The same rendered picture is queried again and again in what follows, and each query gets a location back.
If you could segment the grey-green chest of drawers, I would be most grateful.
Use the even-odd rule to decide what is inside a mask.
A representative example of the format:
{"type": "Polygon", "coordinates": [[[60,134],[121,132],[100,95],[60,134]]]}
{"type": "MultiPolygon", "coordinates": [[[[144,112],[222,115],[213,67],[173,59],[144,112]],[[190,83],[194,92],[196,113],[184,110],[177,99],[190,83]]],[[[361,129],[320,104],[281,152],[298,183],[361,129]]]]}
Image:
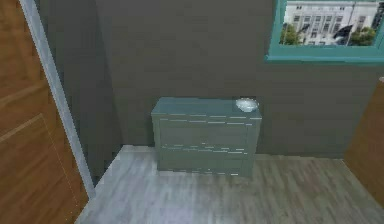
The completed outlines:
{"type": "Polygon", "coordinates": [[[159,98],[151,112],[157,169],[250,177],[262,115],[236,100],[159,98]]]}

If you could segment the white round dish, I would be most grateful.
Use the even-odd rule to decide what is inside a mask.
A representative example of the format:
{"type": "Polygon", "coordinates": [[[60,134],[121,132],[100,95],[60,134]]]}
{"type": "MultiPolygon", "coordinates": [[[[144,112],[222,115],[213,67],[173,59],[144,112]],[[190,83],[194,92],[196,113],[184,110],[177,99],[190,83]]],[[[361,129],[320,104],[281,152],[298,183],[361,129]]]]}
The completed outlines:
{"type": "Polygon", "coordinates": [[[259,103],[250,98],[241,98],[236,100],[236,106],[243,112],[252,112],[256,110],[259,103]]]}

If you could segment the teal framed window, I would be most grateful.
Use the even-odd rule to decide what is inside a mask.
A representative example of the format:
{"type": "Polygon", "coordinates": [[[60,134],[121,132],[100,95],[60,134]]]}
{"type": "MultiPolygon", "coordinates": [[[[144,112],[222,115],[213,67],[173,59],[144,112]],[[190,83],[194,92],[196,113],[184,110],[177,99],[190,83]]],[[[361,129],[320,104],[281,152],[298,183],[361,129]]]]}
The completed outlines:
{"type": "Polygon", "coordinates": [[[276,0],[266,60],[384,65],[384,0],[276,0]]]}

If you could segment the brown wooden room door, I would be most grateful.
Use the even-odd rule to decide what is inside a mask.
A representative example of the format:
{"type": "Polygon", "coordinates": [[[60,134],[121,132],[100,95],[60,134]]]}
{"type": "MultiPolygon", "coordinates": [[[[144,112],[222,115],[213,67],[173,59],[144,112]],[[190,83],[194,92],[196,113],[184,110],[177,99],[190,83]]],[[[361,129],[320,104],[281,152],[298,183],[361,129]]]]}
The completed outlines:
{"type": "Polygon", "coordinates": [[[89,201],[19,0],[0,0],[0,224],[75,224],[89,201]]]}

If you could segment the brown wooden cupboard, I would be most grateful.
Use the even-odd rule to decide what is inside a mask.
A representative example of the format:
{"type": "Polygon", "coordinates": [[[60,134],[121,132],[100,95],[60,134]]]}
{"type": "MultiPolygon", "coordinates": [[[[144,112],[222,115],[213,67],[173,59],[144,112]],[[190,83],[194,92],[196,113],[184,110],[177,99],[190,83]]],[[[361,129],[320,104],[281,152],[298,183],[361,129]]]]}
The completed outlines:
{"type": "Polygon", "coordinates": [[[378,79],[344,161],[384,209],[384,76],[378,79]]]}

